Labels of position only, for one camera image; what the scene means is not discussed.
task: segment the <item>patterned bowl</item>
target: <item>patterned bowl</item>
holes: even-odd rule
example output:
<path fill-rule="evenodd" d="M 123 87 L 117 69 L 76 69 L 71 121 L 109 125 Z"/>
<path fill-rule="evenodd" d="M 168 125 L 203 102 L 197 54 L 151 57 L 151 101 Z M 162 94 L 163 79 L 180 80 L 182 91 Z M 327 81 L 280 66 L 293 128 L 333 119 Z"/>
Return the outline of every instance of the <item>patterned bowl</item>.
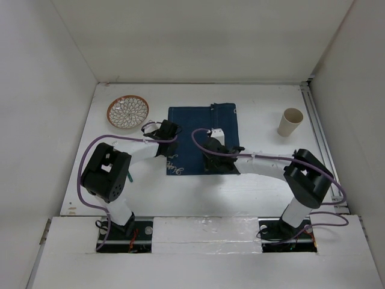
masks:
<path fill-rule="evenodd" d="M 140 96 L 126 95 L 115 99 L 107 109 L 107 119 L 116 128 L 133 128 L 149 114 L 149 104 Z"/>

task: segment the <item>beige cup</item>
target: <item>beige cup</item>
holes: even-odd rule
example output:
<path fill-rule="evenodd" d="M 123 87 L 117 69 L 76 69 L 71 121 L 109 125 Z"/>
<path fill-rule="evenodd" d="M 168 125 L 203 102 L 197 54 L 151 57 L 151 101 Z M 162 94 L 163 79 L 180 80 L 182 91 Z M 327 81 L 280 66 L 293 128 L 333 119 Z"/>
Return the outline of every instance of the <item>beige cup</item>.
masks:
<path fill-rule="evenodd" d="M 296 108 L 288 108 L 282 115 L 278 127 L 278 133 L 282 137 L 288 137 L 303 120 L 303 114 Z"/>

